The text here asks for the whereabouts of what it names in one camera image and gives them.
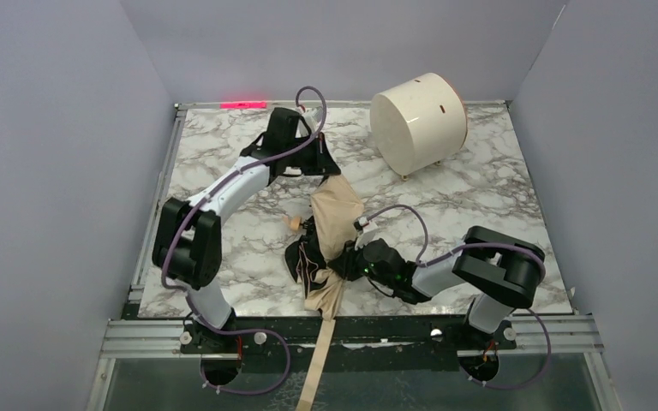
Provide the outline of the beige folding umbrella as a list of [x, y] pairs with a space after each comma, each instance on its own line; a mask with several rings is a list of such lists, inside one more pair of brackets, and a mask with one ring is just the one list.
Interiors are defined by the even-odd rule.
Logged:
[[304, 308], [320, 314], [322, 322], [297, 404], [310, 410], [320, 385], [341, 306], [344, 280], [329, 263], [340, 256], [345, 243], [356, 239], [355, 220], [364, 205], [344, 176], [330, 176], [309, 198], [312, 216], [305, 233], [286, 250], [289, 273], [302, 285]]

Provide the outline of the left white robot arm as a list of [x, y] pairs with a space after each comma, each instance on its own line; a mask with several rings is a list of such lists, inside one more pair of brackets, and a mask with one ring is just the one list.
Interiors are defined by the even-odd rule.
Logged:
[[266, 130], [244, 147], [229, 171], [208, 188], [161, 207], [152, 263], [167, 289], [181, 289], [196, 320], [210, 332], [234, 336], [233, 307], [216, 278], [222, 262], [222, 228], [257, 193], [278, 178], [338, 176], [340, 168], [322, 131], [327, 109], [279, 107]]

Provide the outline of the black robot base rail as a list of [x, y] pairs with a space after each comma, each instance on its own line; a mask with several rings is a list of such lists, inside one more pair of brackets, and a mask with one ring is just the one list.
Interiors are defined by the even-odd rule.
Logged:
[[[239, 372], [299, 372], [308, 368], [322, 321], [318, 317], [233, 317], [218, 333], [195, 319], [182, 323], [183, 354], [200, 356], [200, 368], [220, 383]], [[489, 380], [499, 352], [517, 344], [511, 322], [492, 334], [475, 331], [462, 315], [337, 318], [327, 342], [325, 372], [468, 371]]]

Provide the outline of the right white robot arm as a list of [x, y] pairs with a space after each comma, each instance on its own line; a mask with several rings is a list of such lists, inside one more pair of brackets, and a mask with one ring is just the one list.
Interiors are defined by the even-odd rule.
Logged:
[[357, 241], [347, 242], [328, 267], [350, 281], [365, 277], [379, 283], [412, 305], [468, 283], [481, 295], [471, 303], [466, 323], [485, 335], [495, 333], [513, 311], [530, 308], [546, 276], [539, 247], [482, 226], [471, 227], [459, 246], [425, 263], [404, 259], [383, 239]]

